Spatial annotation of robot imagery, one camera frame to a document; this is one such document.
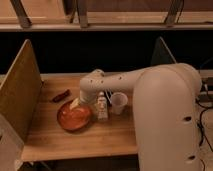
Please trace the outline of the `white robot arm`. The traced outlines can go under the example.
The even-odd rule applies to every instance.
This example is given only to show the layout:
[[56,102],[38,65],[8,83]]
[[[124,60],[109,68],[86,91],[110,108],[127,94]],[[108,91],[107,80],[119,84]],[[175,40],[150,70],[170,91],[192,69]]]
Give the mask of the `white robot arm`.
[[100,91],[131,91],[140,171],[201,171],[196,97],[202,81],[184,63],[158,65],[105,76],[95,70],[80,79],[79,101]]

